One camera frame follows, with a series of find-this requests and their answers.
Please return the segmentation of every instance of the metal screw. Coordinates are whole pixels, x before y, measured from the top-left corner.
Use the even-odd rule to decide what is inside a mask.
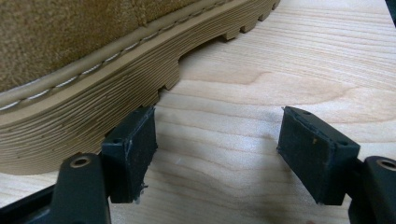
[[[385,169],[396,171],[396,163],[394,161],[377,160],[376,163],[378,163],[378,165],[382,166]]]
[[[91,159],[86,156],[75,158],[72,162],[70,162],[70,166],[73,168],[80,168],[85,165],[88,165],[91,162]]]

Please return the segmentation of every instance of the wooden surface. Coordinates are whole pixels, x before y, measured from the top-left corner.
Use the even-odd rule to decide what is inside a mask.
[[[396,159],[396,30],[383,0],[282,0],[256,28],[180,60],[157,104],[158,152],[141,204],[111,205],[113,223],[348,223],[316,205],[276,153],[281,106],[306,109]],[[0,206],[56,173],[0,175]]]

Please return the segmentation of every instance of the tan sole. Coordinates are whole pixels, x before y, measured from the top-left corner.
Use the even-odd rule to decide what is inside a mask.
[[[120,51],[124,54],[111,63],[101,63],[101,68],[88,76],[48,76],[0,94],[0,172],[45,173],[58,169],[64,159],[78,152],[98,152],[105,133],[130,111],[156,103],[160,88],[169,90],[177,83],[178,59],[183,54],[219,35],[232,39],[240,31],[250,31],[278,3],[234,0],[193,4],[178,12],[180,15],[157,20],[145,32],[161,26],[166,29],[141,38],[133,50]],[[183,13],[187,19],[182,17],[169,26],[173,17]]]

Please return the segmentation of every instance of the suede upper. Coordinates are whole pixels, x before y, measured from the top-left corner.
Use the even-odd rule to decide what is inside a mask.
[[[0,91],[76,61],[198,0],[0,0]]]

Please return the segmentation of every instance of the white stitching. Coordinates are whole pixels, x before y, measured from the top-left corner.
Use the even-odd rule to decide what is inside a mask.
[[[145,43],[146,41],[150,40],[151,38],[155,37],[156,35],[161,34],[163,31],[169,30],[169,29],[175,27],[175,26],[178,25],[178,24],[181,24],[181,23],[183,23],[183,22],[185,22],[185,21],[187,21],[187,20],[189,20],[189,19],[191,19],[191,18],[193,18],[193,17],[196,17],[196,16],[200,15],[201,13],[203,13],[204,11],[211,10],[211,9],[213,9],[214,7],[222,6],[222,5],[224,5],[226,2],[227,2],[227,1],[217,2],[217,3],[215,3],[215,4],[213,4],[213,5],[209,6],[209,7],[204,7],[203,9],[201,9],[201,10],[199,10],[199,11],[197,11],[197,12],[191,13],[188,17],[185,17],[185,18],[182,18],[182,19],[180,19],[180,20],[178,20],[178,21],[175,21],[175,22],[173,22],[172,24],[170,24],[170,25],[168,25],[168,26],[165,26],[165,27],[161,28],[160,30],[158,30],[157,32],[155,32],[155,33],[152,34],[152,35],[149,35],[149,36],[146,36],[146,37],[141,38],[138,42],[132,44],[130,47],[120,50],[118,53],[114,54],[113,56],[111,56],[111,57],[105,59],[105,60],[102,61],[101,63],[96,64],[94,67],[92,67],[92,68],[90,68],[90,69],[88,69],[88,70],[86,70],[86,71],[84,71],[84,72],[82,72],[82,73],[80,73],[80,74],[77,74],[77,75],[75,75],[74,77],[71,77],[71,78],[68,79],[67,81],[65,81],[65,82],[63,82],[63,83],[61,83],[61,84],[58,84],[58,85],[56,85],[56,86],[54,86],[54,87],[48,88],[47,90],[44,90],[44,91],[42,91],[42,92],[40,92],[40,93],[38,93],[38,94],[36,94],[36,95],[29,96],[29,97],[26,97],[25,99],[20,99],[19,101],[13,102],[13,103],[11,103],[11,104],[9,104],[9,105],[5,105],[5,106],[3,106],[3,107],[0,107],[0,111],[6,110],[6,109],[9,109],[9,108],[11,108],[11,107],[13,107],[13,106],[15,106],[15,105],[18,105],[18,104],[19,104],[20,102],[22,102],[22,101],[25,101],[25,100],[33,100],[33,99],[35,99],[35,98],[38,98],[38,97],[40,97],[40,96],[43,96],[43,95],[45,95],[46,93],[50,92],[51,90],[53,90],[53,89],[55,89],[55,88],[61,88],[61,87],[63,87],[63,86],[66,86],[67,84],[69,84],[69,83],[72,82],[73,80],[77,79],[77,78],[80,77],[81,75],[87,75],[87,74],[92,73],[93,71],[95,71],[95,70],[99,69],[100,67],[102,67],[102,65],[103,65],[104,63],[108,63],[108,62],[110,62],[110,61],[112,61],[112,60],[114,60],[114,59],[120,57],[121,54],[122,54],[123,52],[136,48],[137,46],[139,46],[139,45]]]
[[[14,105],[18,105],[20,102],[21,102],[21,100],[16,101],[16,102],[14,102],[14,103],[11,103],[11,104],[9,104],[9,105],[5,105],[5,106],[3,106],[3,107],[0,107],[0,111],[1,111],[1,110],[5,110],[5,109],[9,109],[9,108],[11,108],[11,107],[14,106]]]
[[[37,98],[37,97],[40,97],[40,96],[44,95],[45,93],[47,93],[47,92],[49,92],[49,91],[50,91],[50,90],[42,91],[42,92],[40,92],[40,93],[38,93],[38,94],[36,94],[36,95],[34,95],[34,96],[29,96],[29,97],[26,98],[26,99],[28,99],[28,100],[33,100],[33,99],[35,99],[35,98]]]

